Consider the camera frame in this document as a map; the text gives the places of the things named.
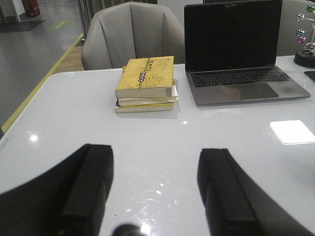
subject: laptop screen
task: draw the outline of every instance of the laptop screen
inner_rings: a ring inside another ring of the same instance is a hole
[[[186,71],[274,65],[281,8],[282,0],[185,6]]]

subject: trackpad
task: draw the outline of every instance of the trackpad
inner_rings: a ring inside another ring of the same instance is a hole
[[[221,88],[228,100],[232,101],[279,97],[266,83],[222,86]]]

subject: floor marking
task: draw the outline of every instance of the floor marking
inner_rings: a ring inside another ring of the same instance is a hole
[[[51,26],[49,28],[49,30],[59,30],[59,29],[63,29],[64,27],[66,27],[66,25],[68,25],[71,22],[71,20],[65,20],[65,21],[58,21],[57,23],[55,23],[53,26]]]
[[[56,62],[56,64],[50,69],[50,71],[46,74],[46,76],[39,82],[39,84],[33,89],[33,91],[27,96],[27,98],[22,102],[22,104],[15,110],[15,112],[10,116],[10,118],[3,124],[2,131],[5,133],[15,119],[19,116],[19,114],[23,111],[23,109],[28,105],[34,95],[38,92],[40,87],[46,82],[46,80],[54,73],[56,68],[60,65],[63,59],[70,53],[70,51],[75,47],[75,45],[80,41],[83,37],[83,34],[75,40],[75,42],[68,48],[68,50],[64,53],[64,55]]]

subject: glossy table surface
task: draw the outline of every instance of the glossy table surface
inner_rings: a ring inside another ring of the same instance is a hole
[[[293,57],[277,58],[277,65],[311,98],[198,107],[181,64],[174,67],[179,102],[173,111],[116,114],[121,69],[53,75],[0,141],[0,193],[85,143],[111,145],[114,180],[100,235],[134,223],[150,227],[152,236],[207,236],[196,181],[199,155],[203,148],[227,148],[256,183],[315,233],[315,144],[285,145],[270,126],[300,120],[314,134],[315,82]]]

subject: chair backrest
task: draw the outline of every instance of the chair backrest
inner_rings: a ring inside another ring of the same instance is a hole
[[[81,59],[84,69],[91,70],[160,56],[174,56],[174,63],[185,63],[182,25],[165,6],[127,2],[94,15]]]
[[[312,22],[308,20],[297,21],[296,17],[302,13],[306,18],[314,19],[314,14],[306,11],[306,7],[310,4],[314,3],[308,0],[283,0],[277,56],[295,55],[296,51],[305,46],[304,43],[298,43],[296,32],[298,29],[311,29]]]

